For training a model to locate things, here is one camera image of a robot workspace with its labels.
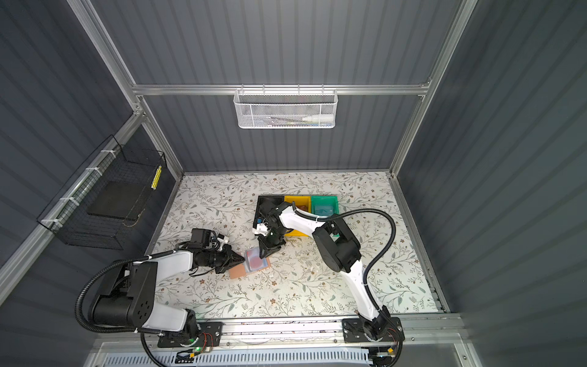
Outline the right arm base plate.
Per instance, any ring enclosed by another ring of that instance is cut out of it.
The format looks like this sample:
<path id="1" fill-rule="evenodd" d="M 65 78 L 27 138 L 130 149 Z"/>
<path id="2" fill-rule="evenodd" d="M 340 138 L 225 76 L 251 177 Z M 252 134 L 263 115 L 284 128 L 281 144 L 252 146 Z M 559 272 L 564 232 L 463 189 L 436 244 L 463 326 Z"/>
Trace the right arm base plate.
<path id="1" fill-rule="evenodd" d="M 343 338 L 346 343 L 403 343 L 404 329 L 397 317 L 377 317 L 368 321 L 362 317 L 342 320 Z"/>

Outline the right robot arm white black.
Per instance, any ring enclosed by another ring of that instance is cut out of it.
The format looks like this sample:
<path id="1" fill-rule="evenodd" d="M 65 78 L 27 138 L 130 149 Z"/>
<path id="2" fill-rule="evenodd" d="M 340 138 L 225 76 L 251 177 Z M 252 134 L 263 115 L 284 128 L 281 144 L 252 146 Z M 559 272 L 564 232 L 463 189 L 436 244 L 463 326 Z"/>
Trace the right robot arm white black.
<path id="1" fill-rule="evenodd" d="M 385 247 L 364 267 L 361 244 L 351 231 L 346 217 L 373 213 L 384 217 L 391 226 L 391 236 Z M 376 298 L 368 285 L 368 273 L 391 248 L 396 235 L 392 217 L 380 209 L 354 209 L 329 217 L 298 209 L 293 203 L 265 201 L 258 205 L 260 223 L 254 227 L 259 243 L 259 257 L 266 258 L 286 244 L 285 234 L 292 230 L 313 238 L 323 262 L 334 272 L 341 272 L 357 304 L 359 315 L 370 323 L 389 318 L 387 308 Z"/>

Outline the black plastic bin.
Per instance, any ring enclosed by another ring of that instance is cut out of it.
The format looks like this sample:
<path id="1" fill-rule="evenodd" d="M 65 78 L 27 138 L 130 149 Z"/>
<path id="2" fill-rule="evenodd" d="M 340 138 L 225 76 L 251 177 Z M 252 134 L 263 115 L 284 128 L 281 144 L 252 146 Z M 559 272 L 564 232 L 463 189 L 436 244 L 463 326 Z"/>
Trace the black plastic bin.
<path id="1" fill-rule="evenodd" d="M 284 195 L 260 195 L 255 208 L 255 215 L 252 226 L 257 227 L 263 223 L 264 215 L 284 202 Z"/>

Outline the white marker in basket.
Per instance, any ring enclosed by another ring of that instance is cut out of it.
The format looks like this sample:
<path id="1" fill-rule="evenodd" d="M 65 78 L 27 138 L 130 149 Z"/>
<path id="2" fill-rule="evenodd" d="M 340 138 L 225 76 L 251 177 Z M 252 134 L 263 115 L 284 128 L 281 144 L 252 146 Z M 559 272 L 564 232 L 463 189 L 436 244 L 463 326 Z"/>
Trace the white marker in basket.
<path id="1" fill-rule="evenodd" d="M 302 122 L 313 125 L 328 125 L 335 122 L 335 116 L 333 114 L 304 116 Z"/>

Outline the white red circle card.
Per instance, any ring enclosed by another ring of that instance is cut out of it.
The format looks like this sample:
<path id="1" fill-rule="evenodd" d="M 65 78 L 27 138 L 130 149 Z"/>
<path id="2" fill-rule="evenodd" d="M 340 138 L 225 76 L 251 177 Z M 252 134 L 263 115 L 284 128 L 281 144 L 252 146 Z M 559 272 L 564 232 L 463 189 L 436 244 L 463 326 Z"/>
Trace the white red circle card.
<path id="1" fill-rule="evenodd" d="M 259 248 L 253 248 L 246 251 L 246 272 L 253 273 L 270 266 L 267 258 L 259 258 Z"/>

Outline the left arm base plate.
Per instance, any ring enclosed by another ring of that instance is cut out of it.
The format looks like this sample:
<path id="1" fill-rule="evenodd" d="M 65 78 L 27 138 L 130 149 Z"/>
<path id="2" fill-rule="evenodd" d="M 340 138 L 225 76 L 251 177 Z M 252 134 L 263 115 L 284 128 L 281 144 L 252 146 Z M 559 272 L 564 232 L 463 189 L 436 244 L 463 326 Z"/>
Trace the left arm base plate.
<path id="1" fill-rule="evenodd" d="M 220 345 L 224 324 L 222 322 L 199 322 L 195 330 L 180 332 L 163 332 L 157 347 L 164 348 L 212 348 Z"/>

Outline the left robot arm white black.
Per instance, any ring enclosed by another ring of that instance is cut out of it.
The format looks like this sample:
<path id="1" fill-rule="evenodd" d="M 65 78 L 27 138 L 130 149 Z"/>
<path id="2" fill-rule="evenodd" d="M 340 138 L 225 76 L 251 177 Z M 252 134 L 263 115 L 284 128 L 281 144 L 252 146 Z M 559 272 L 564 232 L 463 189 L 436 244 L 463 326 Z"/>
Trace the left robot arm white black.
<path id="1" fill-rule="evenodd" d="M 185 272 L 197 277 L 201 267 L 222 274 L 245 261 L 230 245 L 221 249 L 184 247 L 115 261 L 79 293 L 76 320 L 95 333 L 175 333 L 195 338 L 200 334 L 195 313 L 156 301 L 157 284 Z"/>

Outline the yellow plastic bin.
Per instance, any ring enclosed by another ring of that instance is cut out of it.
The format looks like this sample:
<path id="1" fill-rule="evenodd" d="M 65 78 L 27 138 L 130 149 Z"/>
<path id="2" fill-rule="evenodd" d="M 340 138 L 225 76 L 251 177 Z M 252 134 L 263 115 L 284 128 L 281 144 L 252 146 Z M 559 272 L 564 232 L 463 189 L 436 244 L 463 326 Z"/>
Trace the yellow plastic bin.
<path id="1" fill-rule="evenodd" d="M 311 209 L 311 196 L 285 196 L 284 201 L 290 203 L 292 206 L 296 206 L 297 209 L 309 213 Z M 293 227 L 290 220 L 285 223 L 287 228 L 286 236 L 290 237 L 308 237 L 309 235 L 305 232 L 301 232 L 296 227 Z"/>

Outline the green plastic bin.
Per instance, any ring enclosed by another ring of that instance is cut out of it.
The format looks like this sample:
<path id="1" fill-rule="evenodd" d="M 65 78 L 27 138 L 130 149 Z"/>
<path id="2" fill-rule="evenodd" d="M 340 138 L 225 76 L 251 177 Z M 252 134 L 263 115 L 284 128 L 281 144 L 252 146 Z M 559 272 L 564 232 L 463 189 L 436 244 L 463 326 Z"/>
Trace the green plastic bin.
<path id="1" fill-rule="evenodd" d="M 337 196 L 312 196 L 310 212 L 319 217 L 331 217 L 339 214 L 339 200 Z"/>

